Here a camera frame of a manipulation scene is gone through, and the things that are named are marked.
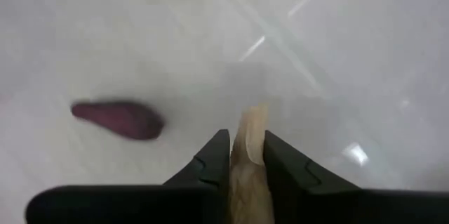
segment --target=black tongs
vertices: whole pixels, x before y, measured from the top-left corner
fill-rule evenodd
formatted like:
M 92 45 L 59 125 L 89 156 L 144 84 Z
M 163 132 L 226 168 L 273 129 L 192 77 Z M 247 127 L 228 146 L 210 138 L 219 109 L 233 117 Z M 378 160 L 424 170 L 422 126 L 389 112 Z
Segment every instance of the black tongs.
M 227 130 L 163 185 L 75 185 L 47 190 L 29 224 L 226 223 Z M 364 190 L 266 131 L 264 162 L 276 223 L 449 223 L 449 194 Z

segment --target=glossy surface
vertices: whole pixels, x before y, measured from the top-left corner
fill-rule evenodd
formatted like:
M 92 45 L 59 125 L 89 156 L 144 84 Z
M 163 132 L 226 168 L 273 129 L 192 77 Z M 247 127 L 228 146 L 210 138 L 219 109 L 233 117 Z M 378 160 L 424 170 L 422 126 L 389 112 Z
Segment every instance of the glossy surface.
M 362 187 L 449 190 L 447 0 L 0 0 L 0 218 L 61 184 L 161 183 L 241 111 Z M 80 98 L 168 120 L 129 143 Z

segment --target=white tile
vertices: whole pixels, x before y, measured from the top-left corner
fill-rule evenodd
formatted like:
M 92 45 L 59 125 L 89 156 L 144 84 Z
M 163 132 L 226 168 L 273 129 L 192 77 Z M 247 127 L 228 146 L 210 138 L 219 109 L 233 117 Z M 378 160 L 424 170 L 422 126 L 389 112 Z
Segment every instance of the white tile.
M 274 133 L 360 186 L 448 189 L 446 0 L 0 6 L 4 222 L 56 185 L 161 183 L 258 102 Z M 130 144 L 69 113 L 106 97 L 151 103 L 169 125 Z

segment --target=red object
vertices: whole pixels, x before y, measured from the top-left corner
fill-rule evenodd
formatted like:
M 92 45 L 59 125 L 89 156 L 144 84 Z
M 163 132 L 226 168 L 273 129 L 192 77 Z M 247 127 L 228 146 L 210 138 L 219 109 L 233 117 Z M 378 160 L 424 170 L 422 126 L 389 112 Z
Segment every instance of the red object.
M 132 101 L 74 103 L 72 114 L 134 140 L 157 138 L 165 124 L 159 113 Z

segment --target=dark red blob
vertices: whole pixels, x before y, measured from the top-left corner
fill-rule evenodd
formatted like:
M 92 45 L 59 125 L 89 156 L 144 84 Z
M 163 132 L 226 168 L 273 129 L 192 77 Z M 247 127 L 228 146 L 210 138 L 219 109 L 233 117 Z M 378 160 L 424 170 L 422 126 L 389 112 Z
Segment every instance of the dark red blob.
M 157 138 L 165 124 L 159 113 L 132 101 L 74 103 L 72 114 L 134 140 Z

